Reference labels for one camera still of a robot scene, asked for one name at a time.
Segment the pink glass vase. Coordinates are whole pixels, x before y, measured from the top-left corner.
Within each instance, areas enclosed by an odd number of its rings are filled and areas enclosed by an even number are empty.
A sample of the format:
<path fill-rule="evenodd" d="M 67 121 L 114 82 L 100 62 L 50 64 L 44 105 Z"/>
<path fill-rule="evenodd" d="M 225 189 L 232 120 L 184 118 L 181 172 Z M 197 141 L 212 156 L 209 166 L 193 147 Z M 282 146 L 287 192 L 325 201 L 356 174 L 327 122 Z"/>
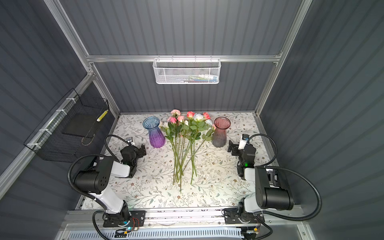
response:
<path fill-rule="evenodd" d="M 227 129 L 231 126 L 231 122 L 226 117 L 218 117 L 214 120 L 215 131 L 212 137 L 212 144 L 216 148 L 225 146 L 227 142 Z"/>

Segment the light pink rose stem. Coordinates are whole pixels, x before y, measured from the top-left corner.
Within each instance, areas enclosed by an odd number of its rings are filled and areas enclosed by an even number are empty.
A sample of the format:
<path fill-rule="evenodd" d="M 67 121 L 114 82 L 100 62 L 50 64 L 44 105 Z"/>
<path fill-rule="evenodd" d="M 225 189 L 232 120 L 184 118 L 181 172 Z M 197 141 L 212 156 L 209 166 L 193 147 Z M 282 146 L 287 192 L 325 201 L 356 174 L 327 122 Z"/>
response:
<path fill-rule="evenodd" d="M 197 175 L 195 159 L 197 153 L 202 149 L 202 147 L 212 140 L 213 133 L 216 128 L 213 125 L 204 123 L 204 125 L 196 125 L 190 127 L 190 133 L 188 134 L 187 139 L 189 140 L 188 157 L 185 157 L 185 162 L 183 163 L 182 173 L 185 169 L 191 165 L 192 175 Z"/>

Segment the white spray rose stem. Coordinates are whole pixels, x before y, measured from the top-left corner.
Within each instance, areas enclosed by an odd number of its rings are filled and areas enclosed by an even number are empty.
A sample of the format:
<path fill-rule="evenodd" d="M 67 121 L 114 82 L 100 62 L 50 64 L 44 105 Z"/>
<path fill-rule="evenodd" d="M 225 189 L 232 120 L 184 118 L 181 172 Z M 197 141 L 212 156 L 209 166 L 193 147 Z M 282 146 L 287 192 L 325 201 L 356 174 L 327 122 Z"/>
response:
<path fill-rule="evenodd" d="M 180 137 L 183 138 L 181 156 L 175 172 L 175 181 L 179 184 L 180 189 L 182 189 L 185 172 L 188 168 L 191 169 L 190 183 L 193 183 L 194 178 L 197 177 L 197 153 L 205 143 L 212 140 L 213 132 L 213 122 L 210 119 L 194 120 L 189 118 L 183 122 L 180 132 Z"/>

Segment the red pink rose stem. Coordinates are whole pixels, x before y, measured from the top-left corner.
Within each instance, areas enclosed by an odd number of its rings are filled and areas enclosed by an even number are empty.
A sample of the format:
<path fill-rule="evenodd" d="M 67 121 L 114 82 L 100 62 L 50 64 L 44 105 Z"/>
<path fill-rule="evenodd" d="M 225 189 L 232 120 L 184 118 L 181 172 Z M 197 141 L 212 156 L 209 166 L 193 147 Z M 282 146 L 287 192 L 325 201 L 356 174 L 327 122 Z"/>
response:
<path fill-rule="evenodd" d="M 203 113 L 203 114 L 195 114 L 194 115 L 194 120 L 192 121 L 192 126 L 200 126 L 200 125 L 204 125 L 204 123 L 207 123 L 209 125 L 212 125 L 212 121 L 211 121 L 211 118 L 210 118 L 210 115 L 208 113 Z M 194 176 L 192 175 L 191 177 L 191 184 L 193 183 L 193 179 L 194 179 Z"/>

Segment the deep pink rose stem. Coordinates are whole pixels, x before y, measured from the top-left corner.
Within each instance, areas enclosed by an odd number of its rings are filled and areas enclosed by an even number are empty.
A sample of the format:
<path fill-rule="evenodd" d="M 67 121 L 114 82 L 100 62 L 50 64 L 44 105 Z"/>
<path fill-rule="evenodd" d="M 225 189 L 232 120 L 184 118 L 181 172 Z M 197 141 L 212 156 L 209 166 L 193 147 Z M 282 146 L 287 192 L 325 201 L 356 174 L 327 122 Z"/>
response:
<path fill-rule="evenodd" d="M 187 118 L 188 118 L 188 125 L 189 127 L 191 127 L 193 124 L 192 124 L 192 121 L 194 120 L 194 115 L 195 113 L 194 112 L 187 112 Z M 190 163 L 191 161 L 191 158 L 192 158 L 192 146 L 193 146 L 193 141 L 192 141 L 192 129 L 190 128 L 189 129 L 189 154 L 190 154 L 190 157 L 189 157 L 189 160 L 187 161 L 187 165 Z"/>

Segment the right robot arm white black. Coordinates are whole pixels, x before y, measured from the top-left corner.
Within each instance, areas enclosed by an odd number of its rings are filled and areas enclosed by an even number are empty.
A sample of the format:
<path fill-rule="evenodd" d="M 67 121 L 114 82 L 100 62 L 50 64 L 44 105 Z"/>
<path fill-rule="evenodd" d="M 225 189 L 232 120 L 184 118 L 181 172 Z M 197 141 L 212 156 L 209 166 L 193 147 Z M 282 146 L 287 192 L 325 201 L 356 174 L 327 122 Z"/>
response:
<path fill-rule="evenodd" d="M 238 158 L 238 176 L 255 184 L 255 193 L 242 198 L 235 212 L 231 211 L 231 222 L 255 222 L 254 213 L 259 210 L 274 209 L 289 211 L 294 207 L 294 199 L 285 173 L 281 170 L 256 167 L 256 148 L 241 140 L 239 144 L 229 141 L 228 152 Z"/>

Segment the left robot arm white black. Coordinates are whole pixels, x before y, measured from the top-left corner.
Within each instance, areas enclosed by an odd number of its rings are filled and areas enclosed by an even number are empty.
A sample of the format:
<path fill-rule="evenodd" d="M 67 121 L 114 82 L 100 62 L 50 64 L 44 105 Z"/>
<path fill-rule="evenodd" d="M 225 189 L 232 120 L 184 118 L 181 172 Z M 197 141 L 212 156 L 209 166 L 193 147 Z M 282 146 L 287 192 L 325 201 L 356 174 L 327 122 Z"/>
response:
<path fill-rule="evenodd" d="M 72 186 L 102 208 L 104 227 L 134 227 L 138 220 L 130 213 L 128 204 L 109 186 L 110 177 L 132 179 L 137 172 L 138 159 L 146 155 L 145 145 L 128 145 L 121 150 L 121 162 L 113 156 L 94 156 L 91 164 L 77 173 Z"/>

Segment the blue purple glass vase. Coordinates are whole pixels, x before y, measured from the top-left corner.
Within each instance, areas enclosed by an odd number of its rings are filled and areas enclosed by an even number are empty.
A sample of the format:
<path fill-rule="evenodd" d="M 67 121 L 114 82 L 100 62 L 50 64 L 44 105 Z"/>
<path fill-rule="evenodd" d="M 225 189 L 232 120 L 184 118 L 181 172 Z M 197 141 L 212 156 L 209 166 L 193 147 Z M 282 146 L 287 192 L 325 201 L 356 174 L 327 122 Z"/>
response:
<path fill-rule="evenodd" d="M 148 117 L 143 121 L 143 127 L 149 132 L 150 144 L 157 149 L 163 147 L 166 143 L 166 139 L 159 128 L 160 122 L 157 117 Z"/>

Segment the yellow tube in basket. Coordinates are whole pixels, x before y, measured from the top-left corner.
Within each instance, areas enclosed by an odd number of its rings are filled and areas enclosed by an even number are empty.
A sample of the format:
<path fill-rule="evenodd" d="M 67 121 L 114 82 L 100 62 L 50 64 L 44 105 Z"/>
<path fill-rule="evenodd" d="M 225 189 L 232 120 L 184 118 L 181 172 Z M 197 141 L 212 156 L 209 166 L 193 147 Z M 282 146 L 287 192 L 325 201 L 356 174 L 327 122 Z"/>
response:
<path fill-rule="evenodd" d="M 101 122 L 103 118 L 108 114 L 109 110 L 105 110 L 98 118 L 97 122 Z"/>

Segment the small pink spray roses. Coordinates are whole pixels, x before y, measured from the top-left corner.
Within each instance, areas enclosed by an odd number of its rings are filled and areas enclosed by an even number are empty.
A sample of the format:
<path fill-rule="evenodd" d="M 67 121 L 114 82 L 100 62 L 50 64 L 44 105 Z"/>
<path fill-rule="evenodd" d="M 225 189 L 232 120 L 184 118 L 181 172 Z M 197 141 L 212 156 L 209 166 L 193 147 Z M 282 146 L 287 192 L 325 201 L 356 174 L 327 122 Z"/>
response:
<path fill-rule="evenodd" d="M 173 184 L 181 181 L 183 176 L 183 158 L 186 142 L 186 119 L 179 110 L 172 110 L 166 123 L 161 123 L 161 130 L 165 134 L 165 139 L 171 144 L 174 154 Z"/>

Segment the floral patterned table mat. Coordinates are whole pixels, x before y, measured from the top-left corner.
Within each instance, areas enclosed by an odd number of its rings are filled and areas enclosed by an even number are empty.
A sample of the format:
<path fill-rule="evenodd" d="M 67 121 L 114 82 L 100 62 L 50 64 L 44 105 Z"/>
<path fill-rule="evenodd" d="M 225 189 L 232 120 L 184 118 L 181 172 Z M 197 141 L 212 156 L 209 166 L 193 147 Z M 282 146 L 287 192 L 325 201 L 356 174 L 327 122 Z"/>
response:
<path fill-rule="evenodd" d="M 237 158 L 227 147 L 196 141 L 194 166 L 186 168 L 181 184 L 173 181 L 174 153 L 170 143 L 156 149 L 150 145 L 143 127 L 146 115 L 122 115 L 118 119 L 109 147 L 119 157 L 124 147 L 121 138 L 133 138 L 137 146 L 145 145 L 147 154 L 139 159 L 133 178 L 111 177 L 110 188 L 132 209 L 228 207 L 254 194 L 253 182 L 242 180 L 237 173 Z"/>

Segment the tubes in white basket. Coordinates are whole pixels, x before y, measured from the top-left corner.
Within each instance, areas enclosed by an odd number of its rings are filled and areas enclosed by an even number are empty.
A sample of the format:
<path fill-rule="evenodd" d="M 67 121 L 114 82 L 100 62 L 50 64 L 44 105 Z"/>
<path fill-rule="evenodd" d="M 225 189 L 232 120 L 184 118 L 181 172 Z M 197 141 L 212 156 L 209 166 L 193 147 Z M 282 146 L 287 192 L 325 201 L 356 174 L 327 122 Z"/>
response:
<path fill-rule="evenodd" d="M 192 75 L 180 79 L 182 83 L 190 84 L 216 84 L 219 82 L 217 75 Z"/>

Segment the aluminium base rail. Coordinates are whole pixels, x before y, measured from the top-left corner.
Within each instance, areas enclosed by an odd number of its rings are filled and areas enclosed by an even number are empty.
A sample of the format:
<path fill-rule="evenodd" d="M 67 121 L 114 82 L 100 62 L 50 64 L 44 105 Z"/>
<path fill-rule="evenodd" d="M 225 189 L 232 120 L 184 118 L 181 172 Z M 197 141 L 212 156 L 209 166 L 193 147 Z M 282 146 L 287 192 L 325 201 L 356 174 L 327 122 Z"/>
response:
<path fill-rule="evenodd" d="M 159 208 L 142 209 L 146 212 L 140 223 L 137 233 L 144 230 L 160 231 L 164 229 L 181 228 L 221 228 L 221 227 L 250 227 L 253 223 L 242 223 L 239 219 L 233 220 L 232 224 L 226 222 L 229 219 L 223 216 L 225 207 L 198 207 L 198 208 Z M 93 222 L 92 215 L 96 210 L 73 210 L 68 211 L 62 225 L 57 233 L 57 240 L 68 240 L 71 232 L 82 233 L 91 231 L 95 234 L 92 239 L 100 239 Z M 269 226 L 294 225 L 298 228 L 300 239 L 314 240 L 315 235 L 307 222 L 288 221 L 267 214 L 267 211 L 260 211 L 265 223 Z"/>

